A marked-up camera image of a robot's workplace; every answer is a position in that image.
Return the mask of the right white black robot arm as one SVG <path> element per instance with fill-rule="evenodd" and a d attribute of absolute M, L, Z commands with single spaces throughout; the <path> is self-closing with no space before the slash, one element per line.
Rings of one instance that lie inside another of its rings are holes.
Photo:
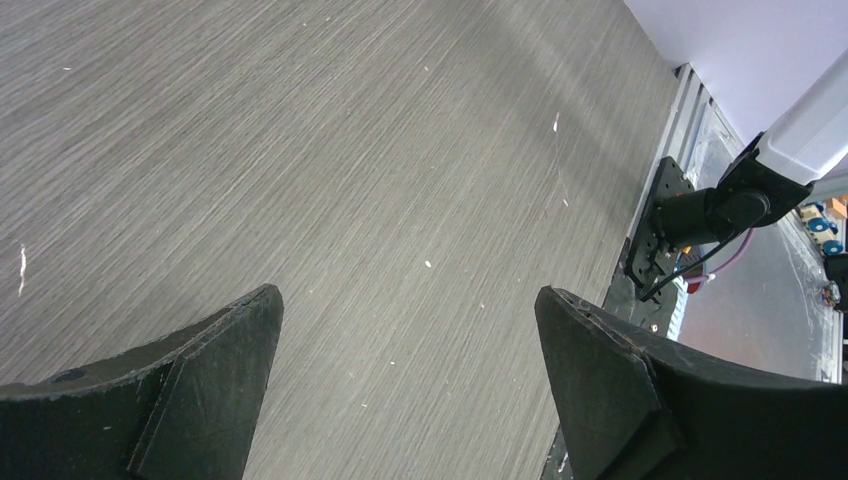
<path fill-rule="evenodd" d="M 801 204 L 847 154 L 847 56 L 841 54 L 734 159 L 713 187 L 659 201 L 651 220 L 673 249 L 772 224 Z"/>

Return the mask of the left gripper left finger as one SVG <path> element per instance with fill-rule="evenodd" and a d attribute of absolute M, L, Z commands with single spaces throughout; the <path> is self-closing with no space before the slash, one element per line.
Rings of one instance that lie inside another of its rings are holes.
<path fill-rule="evenodd" d="M 279 341 L 264 284 L 116 356 L 1 389 L 5 479 L 239 479 Z"/>

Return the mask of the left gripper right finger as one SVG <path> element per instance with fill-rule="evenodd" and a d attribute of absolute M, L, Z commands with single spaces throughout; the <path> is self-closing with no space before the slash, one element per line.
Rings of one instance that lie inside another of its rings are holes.
<path fill-rule="evenodd" d="M 543 287 L 535 318 L 578 479 L 843 479 L 847 389 L 729 362 Z"/>

